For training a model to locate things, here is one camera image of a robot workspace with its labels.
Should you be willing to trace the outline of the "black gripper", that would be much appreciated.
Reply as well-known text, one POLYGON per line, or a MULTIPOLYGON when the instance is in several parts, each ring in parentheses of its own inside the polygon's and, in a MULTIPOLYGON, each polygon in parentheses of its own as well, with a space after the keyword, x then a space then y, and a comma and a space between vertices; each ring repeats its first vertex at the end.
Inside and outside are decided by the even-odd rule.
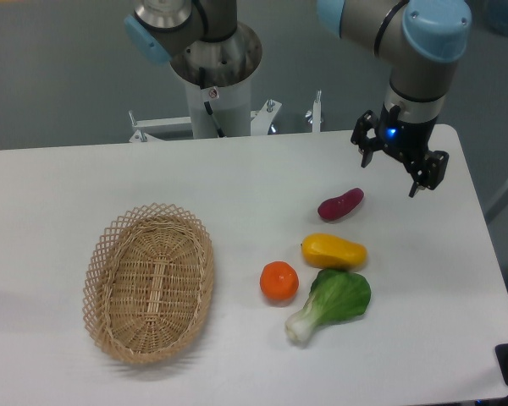
POLYGON ((376 114, 367 110, 356 121, 351 143, 362 155, 362 168, 371 162, 375 151, 407 162, 407 172, 412 177, 409 196, 413 198, 420 189, 436 189, 445 177, 449 154, 428 148, 436 123, 437 118, 423 123, 391 121, 389 115, 382 115, 378 121, 376 114))

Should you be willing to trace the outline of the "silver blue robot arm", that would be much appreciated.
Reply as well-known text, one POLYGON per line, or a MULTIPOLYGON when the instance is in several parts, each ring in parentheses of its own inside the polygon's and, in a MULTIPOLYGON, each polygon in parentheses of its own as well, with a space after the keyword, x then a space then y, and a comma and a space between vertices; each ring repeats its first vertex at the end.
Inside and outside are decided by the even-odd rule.
MULTIPOLYGON (((319 1, 319 21, 392 70, 380 113, 365 112, 351 141, 367 165, 376 151, 401 162, 412 192, 435 189, 449 156, 428 147, 472 25, 463 1, 319 1)), ((124 19, 146 59, 169 64, 189 94, 196 138, 251 134, 250 81, 262 60, 257 34, 234 1, 138 1, 124 19)))

